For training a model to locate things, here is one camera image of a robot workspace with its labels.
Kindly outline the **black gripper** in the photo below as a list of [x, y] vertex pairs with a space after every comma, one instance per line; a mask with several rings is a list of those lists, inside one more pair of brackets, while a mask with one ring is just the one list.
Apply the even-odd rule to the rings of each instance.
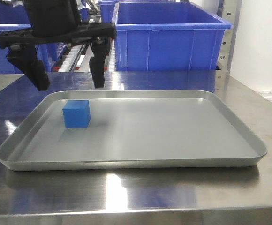
[[8, 62], [23, 72], [38, 91], [45, 91], [50, 80], [34, 45], [63, 42], [75, 46], [93, 42], [89, 61], [92, 80], [95, 88], [103, 88], [110, 38], [116, 39], [115, 24], [81, 21], [75, 0], [23, 0], [22, 3], [31, 28], [0, 34], [0, 48], [9, 50]]

